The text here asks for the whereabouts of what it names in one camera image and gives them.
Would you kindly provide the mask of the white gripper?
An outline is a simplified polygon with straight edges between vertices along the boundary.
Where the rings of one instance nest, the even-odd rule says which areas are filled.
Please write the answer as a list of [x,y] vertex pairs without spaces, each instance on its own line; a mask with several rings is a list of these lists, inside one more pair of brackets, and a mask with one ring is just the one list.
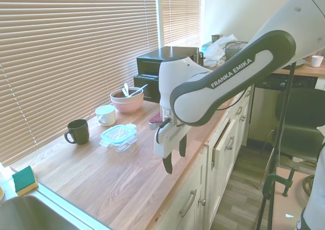
[[172,151],[179,149],[181,157],[186,155],[187,125],[167,124],[156,131],[154,137],[154,154],[161,157],[165,170],[172,174]]

